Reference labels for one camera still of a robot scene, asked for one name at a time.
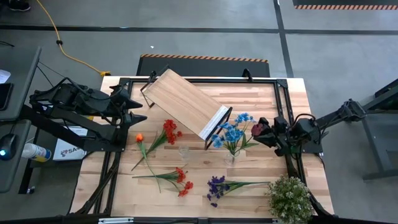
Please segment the wooden table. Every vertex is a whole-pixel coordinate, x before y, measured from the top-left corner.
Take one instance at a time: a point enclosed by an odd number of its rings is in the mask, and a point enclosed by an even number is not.
[[[104,77],[101,91],[111,93],[109,86],[117,85],[119,79],[120,77]],[[288,78],[287,82],[294,115],[310,113],[303,79]],[[188,146],[190,160],[184,169],[188,170],[187,180],[194,183],[193,190],[185,197],[179,198],[174,187],[168,182],[160,180],[162,188],[160,194],[154,179],[131,178],[135,175],[150,175],[145,162],[131,172],[141,158],[135,144],[135,135],[142,133],[145,142],[150,144],[156,132],[161,132],[164,120],[172,119],[158,106],[152,108],[147,106],[139,91],[143,85],[135,83],[133,86],[132,99],[144,105],[142,108],[134,109],[133,113],[146,115],[148,119],[132,126],[129,130],[126,151],[122,153],[119,166],[111,215],[113,217],[272,217],[269,213],[268,197],[264,195],[267,190],[265,185],[253,185],[235,190],[218,201],[218,208],[213,208],[206,198],[208,193],[206,183],[212,175],[219,177],[225,175],[227,180],[260,182],[275,181],[280,175],[287,174],[285,159],[277,157],[274,149],[262,144],[249,148],[247,152],[242,151],[235,165],[229,166],[224,162],[226,149],[215,149],[211,146],[209,150],[203,150],[203,140],[176,122],[177,130],[181,131],[183,136],[174,145],[164,144],[149,154],[149,164],[156,174],[171,172],[175,167],[183,167],[186,164],[178,153],[178,147]],[[270,122],[277,116],[272,85],[258,83],[196,83],[195,85],[222,105],[233,107],[230,121],[243,112],[248,112],[255,119],[264,116]],[[103,157],[103,152],[95,152],[83,161],[70,212],[78,210],[97,187]],[[321,161],[314,155],[304,154],[303,164],[308,187],[324,208],[333,213]]]

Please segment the computer mouse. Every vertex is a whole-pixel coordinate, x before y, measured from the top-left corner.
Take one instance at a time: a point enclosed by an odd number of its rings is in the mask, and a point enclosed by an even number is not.
[[[6,134],[0,139],[0,159],[8,161],[15,156],[17,136],[15,134]]]

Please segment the wooden board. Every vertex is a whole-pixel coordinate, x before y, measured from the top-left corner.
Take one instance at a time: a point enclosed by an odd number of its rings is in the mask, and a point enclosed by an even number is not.
[[[167,69],[144,94],[202,139],[207,138],[227,110],[224,107],[224,113],[214,120],[221,103],[171,69]]]
[[[120,77],[104,77],[102,91],[110,93],[109,86],[117,85]],[[290,97],[294,114],[310,113],[304,82],[301,78],[290,78]],[[272,121],[277,116],[274,89],[268,84],[220,84],[196,83],[197,87],[225,106],[234,108],[230,120],[236,115],[248,112],[256,119],[265,116]],[[235,217],[269,218],[268,198],[264,196],[265,185],[243,187],[222,198],[218,208],[209,205],[206,198],[207,181],[212,175],[225,175],[228,180],[275,181],[286,174],[283,157],[277,157],[274,149],[263,145],[251,147],[242,152],[235,165],[227,166],[224,149],[203,150],[203,141],[185,126],[177,123],[183,136],[175,145],[165,144],[149,155],[149,164],[155,173],[164,173],[182,167],[185,163],[178,153],[179,146],[190,148],[190,160],[184,169],[188,170],[187,180],[194,188],[184,198],[178,198],[175,189],[168,182],[160,182],[159,193],[153,179],[132,179],[135,175],[149,175],[150,171],[142,163],[133,172],[132,167],[141,158],[135,145],[135,135],[143,133],[145,142],[152,142],[156,132],[160,132],[165,119],[171,116],[158,106],[149,109],[140,93],[143,84],[135,83],[132,99],[144,105],[134,113],[148,116],[146,121],[134,125],[129,130],[126,151],[122,154],[118,181],[114,195],[112,216],[129,217]],[[95,152],[83,161],[71,212],[78,210],[95,190],[100,179],[103,152]],[[319,158],[304,154],[303,164],[308,187],[326,210],[333,213],[325,172]]]

